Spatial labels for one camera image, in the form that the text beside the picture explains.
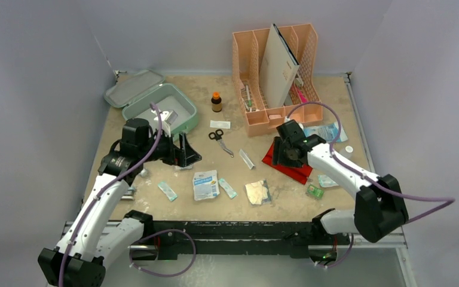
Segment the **white blue mask packet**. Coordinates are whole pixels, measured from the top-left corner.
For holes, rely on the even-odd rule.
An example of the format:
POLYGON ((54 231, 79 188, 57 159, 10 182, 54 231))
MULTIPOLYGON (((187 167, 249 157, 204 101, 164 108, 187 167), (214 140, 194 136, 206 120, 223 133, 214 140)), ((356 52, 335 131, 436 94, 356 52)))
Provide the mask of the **white blue mask packet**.
POLYGON ((217 175, 217 170, 194 173, 192 184, 195 201, 214 199, 220 194, 217 175))

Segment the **teal bandage strip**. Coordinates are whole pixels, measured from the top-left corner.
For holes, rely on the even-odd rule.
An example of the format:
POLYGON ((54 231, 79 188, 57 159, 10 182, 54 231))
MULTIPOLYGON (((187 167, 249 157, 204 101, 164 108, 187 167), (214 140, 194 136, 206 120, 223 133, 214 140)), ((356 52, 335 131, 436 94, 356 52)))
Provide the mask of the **teal bandage strip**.
POLYGON ((238 195, 237 192, 232 188, 232 186, 230 186, 230 184, 224 178, 220 178, 218 182, 220 187, 223 188, 223 190, 226 192, 230 199, 233 199, 238 195))

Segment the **blue wet wipes pack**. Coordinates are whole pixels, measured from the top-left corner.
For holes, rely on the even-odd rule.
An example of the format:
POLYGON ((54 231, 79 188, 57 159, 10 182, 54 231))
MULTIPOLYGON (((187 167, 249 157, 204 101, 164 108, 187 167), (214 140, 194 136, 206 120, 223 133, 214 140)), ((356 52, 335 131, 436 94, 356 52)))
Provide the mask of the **blue wet wipes pack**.
POLYGON ((322 126, 310 126, 304 127, 304 133, 306 136, 318 135, 325 139, 327 142, 332 142, 335 136, 339 132, 339 125, 337 122, 333 122, 322 126))

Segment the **pink item in organizer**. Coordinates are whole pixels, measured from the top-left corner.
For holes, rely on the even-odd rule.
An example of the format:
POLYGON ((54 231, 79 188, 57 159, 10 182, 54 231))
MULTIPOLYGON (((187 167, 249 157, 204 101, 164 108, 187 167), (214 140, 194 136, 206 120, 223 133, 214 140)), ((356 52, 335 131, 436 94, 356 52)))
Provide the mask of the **pink item in organizer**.
POLYGON ((298 98, 301 101, 301 103, 308 102, 308 99, 304 96, 302 90, 299 87, 295 87, 295 88, 296 88, 296 93, 297 93, 298 98))

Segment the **white plaster packet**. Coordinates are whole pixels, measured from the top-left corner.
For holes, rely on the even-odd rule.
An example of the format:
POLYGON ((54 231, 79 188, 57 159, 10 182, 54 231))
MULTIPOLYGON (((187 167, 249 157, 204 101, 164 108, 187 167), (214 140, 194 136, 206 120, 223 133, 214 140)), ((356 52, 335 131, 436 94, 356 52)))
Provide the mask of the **white plaster packet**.
POLYGON ((231 122, 230 121, 215 121, 215 120, 211 120, 210 121, 210 128, 214 128, 214 129, 230 129, 231 128, 231 122))

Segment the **red first aid pouch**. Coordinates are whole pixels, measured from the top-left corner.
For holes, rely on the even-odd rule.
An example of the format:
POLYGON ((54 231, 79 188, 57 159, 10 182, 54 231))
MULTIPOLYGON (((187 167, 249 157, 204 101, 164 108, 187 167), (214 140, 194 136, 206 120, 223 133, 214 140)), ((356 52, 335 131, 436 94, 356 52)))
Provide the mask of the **red first aid pouch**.
POLYGON ((272 167, 273 169, 279 171, 280 173, 290 177, 296 182, 299 182, 300 184, 305 185, 311 175, 313 168, 307 165, 304 165, 302 167, 286 167, 280 164, 273 165, 272 164, 273 151, 274 151, 274 145, 272 144, 269 150, 267 151, 266 155, 262 159, 262 162, 272 167))

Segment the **brown bottle orange cap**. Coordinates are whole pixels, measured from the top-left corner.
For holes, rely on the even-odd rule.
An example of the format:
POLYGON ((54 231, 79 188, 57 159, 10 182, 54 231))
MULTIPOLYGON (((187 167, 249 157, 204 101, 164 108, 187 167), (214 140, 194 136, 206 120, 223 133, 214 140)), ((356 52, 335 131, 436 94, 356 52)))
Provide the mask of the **brown bottle orange cap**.
POLYGON ((221 112, 222 111, 222 99, 221 99, 221 96, 220 96, 219 92, 213 92, 212 93, 211 103, 212 103, 212 111, 213 112, 221 112))

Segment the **clear bag alcohol pads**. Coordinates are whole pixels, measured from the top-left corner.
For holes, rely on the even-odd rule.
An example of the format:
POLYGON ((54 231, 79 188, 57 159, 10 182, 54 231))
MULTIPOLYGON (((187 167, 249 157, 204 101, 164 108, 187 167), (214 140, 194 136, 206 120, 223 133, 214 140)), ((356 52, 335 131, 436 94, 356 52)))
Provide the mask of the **clear bag alcohol pads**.
POLYGON ((189 166, 185 166, 185 167, 180 167, 180 166, 175 166, 175 170, 178 170, 178 171, 182 171, 182 170, 192 170, 194 167, 194 165, 189 165, 189 166))

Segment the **black handled scissors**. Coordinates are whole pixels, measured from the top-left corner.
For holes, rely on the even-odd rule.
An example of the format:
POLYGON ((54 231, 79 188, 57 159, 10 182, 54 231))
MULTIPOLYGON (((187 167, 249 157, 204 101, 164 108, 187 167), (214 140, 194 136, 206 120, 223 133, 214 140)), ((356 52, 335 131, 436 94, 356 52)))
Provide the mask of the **black handled scissors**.
POLYGON ((224 131, 222 129, 216 129, 215 131, 209 133, 209 139, 216 141, 223 151, 229 154, 230 157, 234 157, 234 153, 226 147, 224 140, 222 139, 223 135, 224 131))

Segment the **small green box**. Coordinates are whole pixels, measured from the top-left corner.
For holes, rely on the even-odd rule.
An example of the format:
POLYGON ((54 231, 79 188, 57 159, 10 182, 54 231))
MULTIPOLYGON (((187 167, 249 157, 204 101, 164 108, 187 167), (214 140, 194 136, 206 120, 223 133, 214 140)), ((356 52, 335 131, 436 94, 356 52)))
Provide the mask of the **small green box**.
POLYGON ((324 191, 321 188, 310 184, 307 187, 306 194, 309 195, 309 196, 314 197, 315 199, 320 200, 320 199, 323 198, 324 191))

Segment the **small teal wipe packet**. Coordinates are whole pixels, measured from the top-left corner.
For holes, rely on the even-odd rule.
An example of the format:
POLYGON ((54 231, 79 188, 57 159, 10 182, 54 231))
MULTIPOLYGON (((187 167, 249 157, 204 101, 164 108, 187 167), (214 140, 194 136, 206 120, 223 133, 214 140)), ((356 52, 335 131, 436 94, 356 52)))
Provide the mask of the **small teal wipe packet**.
POLYGON ((318 175, 317 179, 318 179, 319 185, 323 188, 331 188, 331 187, 338 186, 338 184, 333 179, 328 177, 327 175, 318 175))

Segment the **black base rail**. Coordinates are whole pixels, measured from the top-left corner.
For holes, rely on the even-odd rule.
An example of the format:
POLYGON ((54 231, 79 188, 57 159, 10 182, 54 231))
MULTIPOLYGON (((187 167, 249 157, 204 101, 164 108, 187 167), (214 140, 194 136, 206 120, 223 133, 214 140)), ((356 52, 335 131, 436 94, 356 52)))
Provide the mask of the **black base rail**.
POLYGON ((330 235, 320 223, 269 221, 146 220, 139 244, 158 251, 160 260, 178 255, 284 255, 293 259, 335 261, 348 235, 330 235))

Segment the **teal plaster strip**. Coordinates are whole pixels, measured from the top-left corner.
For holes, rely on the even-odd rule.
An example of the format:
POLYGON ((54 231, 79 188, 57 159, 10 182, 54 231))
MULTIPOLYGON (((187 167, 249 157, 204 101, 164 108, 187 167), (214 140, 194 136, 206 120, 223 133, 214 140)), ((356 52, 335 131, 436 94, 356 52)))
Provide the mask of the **teal plaster strip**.
POLYGON ((158 188, 165 194, 169 201, 174 201, 177 199, 178 195, 166 182, 160 182, 158 184, 158 188))

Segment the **peach desk file organizer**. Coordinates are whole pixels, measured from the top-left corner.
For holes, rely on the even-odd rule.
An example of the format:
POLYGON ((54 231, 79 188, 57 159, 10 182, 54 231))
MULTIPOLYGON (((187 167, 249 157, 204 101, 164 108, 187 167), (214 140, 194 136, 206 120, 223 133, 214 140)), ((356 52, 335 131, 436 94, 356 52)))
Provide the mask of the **peach desk file organizer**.
POLYGON ((248 136, 275 131, 289 117, 305 126, 323 119, 313 85, 318 35, 310 23, 234 32, 232 81, 248 136))

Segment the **white swab packet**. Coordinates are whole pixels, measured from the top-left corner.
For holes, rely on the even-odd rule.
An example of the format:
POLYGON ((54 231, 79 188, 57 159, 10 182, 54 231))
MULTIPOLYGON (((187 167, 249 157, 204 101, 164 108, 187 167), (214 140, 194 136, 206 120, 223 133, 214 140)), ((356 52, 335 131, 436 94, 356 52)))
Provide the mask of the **white swab packet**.
POLYGON ((255 164, 253 163, 253 161, 250 159, 248 154, 243 149, 239 150, 239 155, 250 170, 255 168, 255 164))

